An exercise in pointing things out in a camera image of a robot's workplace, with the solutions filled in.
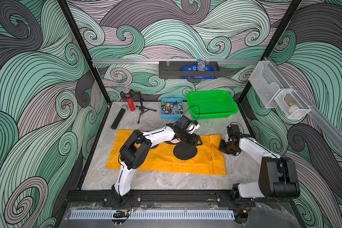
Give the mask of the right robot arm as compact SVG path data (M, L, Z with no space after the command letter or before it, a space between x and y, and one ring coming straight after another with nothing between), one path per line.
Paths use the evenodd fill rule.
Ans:
M237 124L228 125L227 134L228 140L220 141L219 151L232 156L245 152L260 165L257 181L233 185L233 200L300 196L296 166L291 158L271 152L251 135L241 133Z

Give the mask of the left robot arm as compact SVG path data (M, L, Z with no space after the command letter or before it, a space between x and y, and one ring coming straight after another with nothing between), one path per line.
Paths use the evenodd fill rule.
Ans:
M199 123L196 120L181 116L176 122L168 123L154 131L134 130L119 151L118 159L121 168L118 179L113 185L117 195L124 197L130 192L135 171L145 162L152 147L174 140L196 146L200 136L194 131L198 128Z

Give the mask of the yellow pillowcase with print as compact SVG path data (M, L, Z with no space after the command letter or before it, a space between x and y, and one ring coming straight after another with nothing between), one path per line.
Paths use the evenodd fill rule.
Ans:
M176 151L176 145L165 142L150 150L138 170L225 176L225 160L219 151L221 136L202 135L200 139L202 145L197 146L195 157L180 160L173 153Z

